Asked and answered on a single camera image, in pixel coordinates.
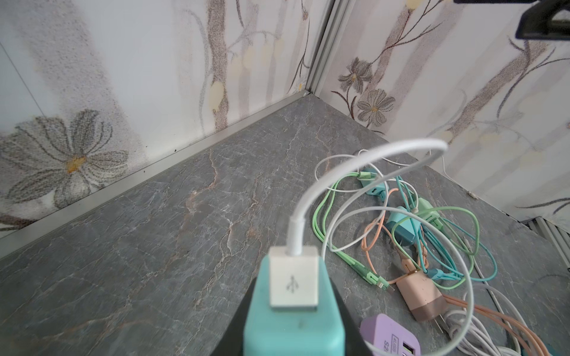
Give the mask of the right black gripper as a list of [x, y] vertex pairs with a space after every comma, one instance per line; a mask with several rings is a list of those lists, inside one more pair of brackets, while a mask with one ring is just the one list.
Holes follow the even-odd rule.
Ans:
[[509, 1], [509, 0], [455, 0], [456, 4], [533, 4], [519, 21], [515, 37], [521, 40], [569, 41], [569, 20], [555, 19], [569, 12], [569, 0]]

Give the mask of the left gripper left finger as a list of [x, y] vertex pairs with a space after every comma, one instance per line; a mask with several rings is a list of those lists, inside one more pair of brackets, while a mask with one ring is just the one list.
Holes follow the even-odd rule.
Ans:
[[243, 334], [254, 290], [255, 284], [250, 284], [227, 329], [223, 333], [222, 338], [212, 351], [211, 356], [243, 355]]

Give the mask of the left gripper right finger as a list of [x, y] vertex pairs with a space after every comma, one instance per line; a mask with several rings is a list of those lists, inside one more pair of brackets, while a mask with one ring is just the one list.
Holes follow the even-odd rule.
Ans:
[[344, 355], [345, 356], [372, 356], [372, 352], [368, 348], [365, 340], [359, 332], [358, 326], [352, 319], [348, 308], [346, 307], [340, 292], [335, 284], [332, 285], [333, 292], [335, 295], [335, 301], [337, 302], [338, 309], [341, 315], [341, 320], [344, 326], [345, 332], [345, 345], [344, 345]]

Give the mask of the teal charger with white cable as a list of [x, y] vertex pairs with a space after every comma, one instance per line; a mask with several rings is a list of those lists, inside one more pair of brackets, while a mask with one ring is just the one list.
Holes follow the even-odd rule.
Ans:
[[348, 206], [368, 187], [359, 189], [333, 216], [322, 247], [304, 243], [307, 213], [328, 188], [349, 173], [385, 157], [429, 150], [430, 156], [378, 177], [374, 185], [430, 165], [448, 150], [440, 139], [409, 139], [380, 145], [353, 157], [318, 179], [298, 201], [289, 218], [286, 244], [273, 246], [262, 259], [243, 330], [244, 355], [344, 355], [347, 329], [325, 266], [332, 234], [341, 220], [353, 216]]

